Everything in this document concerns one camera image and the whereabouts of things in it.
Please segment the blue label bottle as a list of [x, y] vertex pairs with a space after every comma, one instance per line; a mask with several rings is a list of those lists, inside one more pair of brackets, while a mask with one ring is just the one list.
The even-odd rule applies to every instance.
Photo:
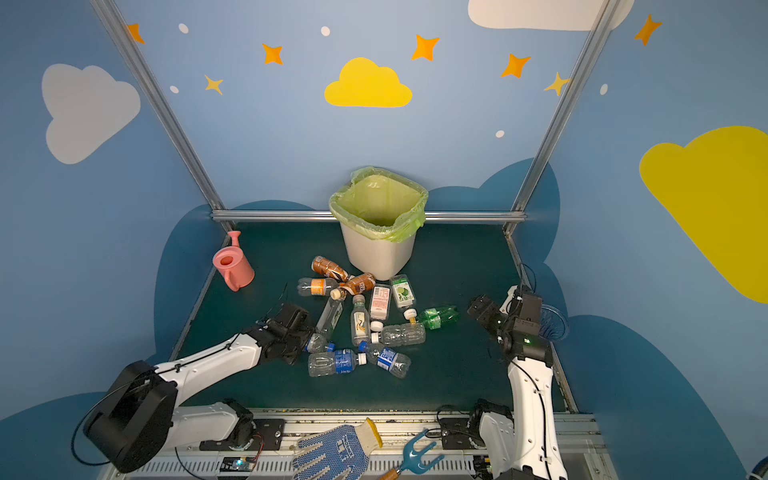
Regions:
[[305, 347], [310, 354], [333, 352], [335, 349], [335, 344], [320, 333], [313, 333]]
[[358, 351], [367, 364], [383, 369], [399, 379], [406, 378], [412, 365], [412, 360], [407, 355], [378, 343], [362, 341], [358, 345]]
[[312, 353], [308, 360], [308, 374], [311, 378], [349, 374], [366, 363], [365, 353], [350, 349]]

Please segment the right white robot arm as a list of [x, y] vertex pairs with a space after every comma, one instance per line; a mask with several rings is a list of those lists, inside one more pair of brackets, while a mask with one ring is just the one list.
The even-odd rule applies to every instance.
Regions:
[[501, 306], [481, 295], [468, 308], [501, 347], [512, 389], [512, 408], [479, 401], [470, 416], [494, 479], [568, 477], [556, 434], [554, 355], [550, 340], [541, 335], [542, 307], [539, 295], [519, 285]]

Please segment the clear blue plastic cup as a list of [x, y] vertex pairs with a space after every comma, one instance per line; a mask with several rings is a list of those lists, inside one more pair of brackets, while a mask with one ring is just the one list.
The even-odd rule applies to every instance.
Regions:
[[565, 339], [570, 332], [566, 317], [555, 307], [543, 304], [540, 314], [539, 335], [550, 341]]

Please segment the clear bottle lime label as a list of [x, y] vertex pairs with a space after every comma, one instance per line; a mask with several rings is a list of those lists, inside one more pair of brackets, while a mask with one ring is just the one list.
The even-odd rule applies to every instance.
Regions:
[[397, 308], [404, 312], [416, 305], [415, 294], [409, 278], [405, 274], [395, 275], [390, 279], [392, 294]]

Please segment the pink toy watering can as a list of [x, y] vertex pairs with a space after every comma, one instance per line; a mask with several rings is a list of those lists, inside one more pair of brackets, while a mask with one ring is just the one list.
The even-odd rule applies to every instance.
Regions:
[[255, 278], [255, 271], [240, 246], [240, 235], [240, 231], [230, 231], [231, 245], [220, 249], [212, 259], [213, 266], [233, 292], [248, 286]]

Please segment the clear bottle orange label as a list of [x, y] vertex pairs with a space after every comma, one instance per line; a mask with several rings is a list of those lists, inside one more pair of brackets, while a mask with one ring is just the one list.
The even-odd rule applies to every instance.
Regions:
[[296, 287], [300, 296], [328, 296], [334, 300], [344, 297], [340, 284], [332, 278], [301, 278]]

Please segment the blue label bottle front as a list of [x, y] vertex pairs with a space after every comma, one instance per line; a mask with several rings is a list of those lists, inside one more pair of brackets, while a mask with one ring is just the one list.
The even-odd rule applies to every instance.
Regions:
[[308, 374], [311, 378], [349, 374], [366, 363], [365, 353], [350, 349], [312, 353], [308, 360]]

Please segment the white plastic waste bin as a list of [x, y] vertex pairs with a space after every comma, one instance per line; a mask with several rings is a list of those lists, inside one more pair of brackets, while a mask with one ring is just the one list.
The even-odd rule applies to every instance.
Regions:
[[350, 263], [363, 273], [371, 273], [377, 280], [389, 280], [400, 273], [412, 256], [416, 235], [399, 243], [372, 240], [341, 225]]

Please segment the teal toy garden fork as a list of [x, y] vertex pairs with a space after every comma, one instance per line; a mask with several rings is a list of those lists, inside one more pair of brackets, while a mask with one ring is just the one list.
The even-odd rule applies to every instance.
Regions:
[[437, 445], [435, 441], [430, 442], [422, 449], [416, 448], [416, 443], [424, 439], [428, 433], [429, 430], [424, 429], [408, 441], [403, 448], [402, 462], [397, 467], [389, 469], [386, 473], [380, 476], [379, 480], [397, 480], [405, 471], [410, 471], [416, 475], [423, 475], [436, 467], [445, 458], [444, 454], [439, 454], [428, 462], [423, 461], [423, 457]]

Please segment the green plastic bottle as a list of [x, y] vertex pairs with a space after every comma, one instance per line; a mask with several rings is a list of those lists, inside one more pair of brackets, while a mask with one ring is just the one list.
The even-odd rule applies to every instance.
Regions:
[[417, 316], [417, 321], [427, 330], [438, 330], [456, 323], [459, 319], [460, 313], [454, 305], [428, 308]]

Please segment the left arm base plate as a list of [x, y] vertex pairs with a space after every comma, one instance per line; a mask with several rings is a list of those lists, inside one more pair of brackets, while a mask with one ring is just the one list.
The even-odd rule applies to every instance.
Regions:
[[201, 451], [277, 451], [281, 447], [284, 419], [239, 420], [223, 440], [207, 440], [199, 444]]

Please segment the green circuit board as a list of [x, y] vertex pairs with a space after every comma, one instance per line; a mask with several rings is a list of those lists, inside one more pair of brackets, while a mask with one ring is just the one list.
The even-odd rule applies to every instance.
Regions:
[[472, 467], [474, 469], [474, 473], [472, 474], [472, 478], [474, 480], [493, 479], [491, 461], [487, 455], [474, 455], [472, 460]]
[[254, 457], [225, 457], [220, 465], [220, 473], [250, 473], [255, 468]]

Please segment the brown bottle white cap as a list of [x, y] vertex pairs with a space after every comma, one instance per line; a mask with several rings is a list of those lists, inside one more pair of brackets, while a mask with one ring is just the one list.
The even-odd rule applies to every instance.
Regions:
[[370, 273], [364, 273], [340, 283], [331, 290], [330, 297], [333, 300], [344, 300], [347, 296], [362, 295], [369, 290], [373, 290], [375, 285], [376, 278]]

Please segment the left green circuit board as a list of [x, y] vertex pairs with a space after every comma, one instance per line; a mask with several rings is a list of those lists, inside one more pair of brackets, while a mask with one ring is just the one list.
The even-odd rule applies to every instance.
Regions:
[[255, 468], [254, 457], [225, 457], [220, 465], [220, 473], [250, 473]]

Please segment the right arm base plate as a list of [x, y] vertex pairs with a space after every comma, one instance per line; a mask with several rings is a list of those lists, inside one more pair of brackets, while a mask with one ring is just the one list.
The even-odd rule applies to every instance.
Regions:
[[484, 442], [470, 428], [468, 417], [448, 417], [438, 421], [442, 448], [444, 450], [479, 450]]

